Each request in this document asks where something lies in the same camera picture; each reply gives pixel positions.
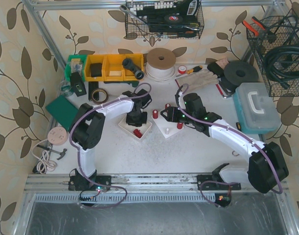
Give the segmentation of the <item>white spring tray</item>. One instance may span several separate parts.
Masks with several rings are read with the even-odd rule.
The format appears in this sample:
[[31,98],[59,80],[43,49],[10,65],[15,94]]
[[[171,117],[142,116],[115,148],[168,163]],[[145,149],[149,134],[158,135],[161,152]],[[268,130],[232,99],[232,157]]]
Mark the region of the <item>white spring tray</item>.
[[143,141],[152,127],[152,123],[150,121],[147,121],[141,127],[128,125],[126,123],[125,118],[122,119],[118,125],[123,132],[125,132],[129,137],[134,138],[137,141]]

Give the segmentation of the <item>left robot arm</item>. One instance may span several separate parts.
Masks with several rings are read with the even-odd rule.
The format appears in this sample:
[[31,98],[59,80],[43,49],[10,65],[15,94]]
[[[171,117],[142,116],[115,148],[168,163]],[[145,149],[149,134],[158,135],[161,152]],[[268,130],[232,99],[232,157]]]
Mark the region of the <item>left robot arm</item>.
[[87,103],[80,106],[70,126],[70,144],[77,149],[77,169],[70,178],[76,190],[102,184],[96,181],[94,148],[100,142],[106,120],[126,114],[125,123],[133,127],[141,127],[147,123],[145,109],[152,102],[148,91],[126,91],[117,99],[107,104],[91,106]]

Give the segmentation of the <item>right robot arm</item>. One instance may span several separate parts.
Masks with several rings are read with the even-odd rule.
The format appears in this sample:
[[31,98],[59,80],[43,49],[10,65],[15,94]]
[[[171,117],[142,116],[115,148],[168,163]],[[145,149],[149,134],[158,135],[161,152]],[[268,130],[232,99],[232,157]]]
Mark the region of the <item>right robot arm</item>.
[[185,108],[169,106],[161,111],[168,122],[191,124],[195,130],[216,139],[240,154],[245,166],[222,164],[213,171],[213,181],[225,184],[251,184],[267,193],[289,175],[281,148],[275,142],[264,143],[248,137],[230,126],[221,116],[206,111],[196,93],[184,96]]

